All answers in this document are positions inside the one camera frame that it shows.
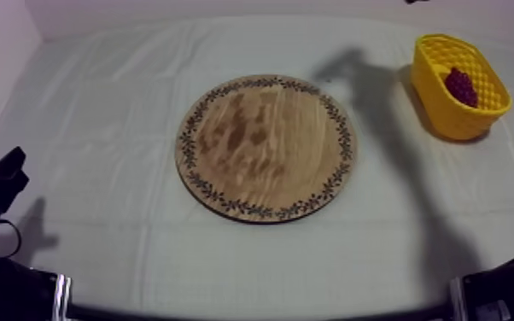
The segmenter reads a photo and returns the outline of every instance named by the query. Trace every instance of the wooden plate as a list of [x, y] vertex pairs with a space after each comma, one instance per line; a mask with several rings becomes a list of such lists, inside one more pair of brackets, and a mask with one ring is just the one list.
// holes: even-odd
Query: wooden plate
[[299, 79], [249, 76], [205, 94], [185, 116], [175, 161], [197, 200], [227, 218], [281, 223], [343, 188], [356, 155], [338, 104]]

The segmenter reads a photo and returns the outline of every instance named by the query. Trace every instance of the plastic basket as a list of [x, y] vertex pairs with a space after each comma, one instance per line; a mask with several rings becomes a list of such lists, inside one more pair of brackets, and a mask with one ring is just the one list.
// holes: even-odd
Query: plastic basket
[[[444, 85], [452, 67], [468, 73], [478, 94], [478, 107], [464, 105]], [[443, 34], [417, 40], [412, 83], [423, 101], [432, 126], [442, 136], [469, 140], [481, 136], [511, 105], [508, 91], [480, 51]]]

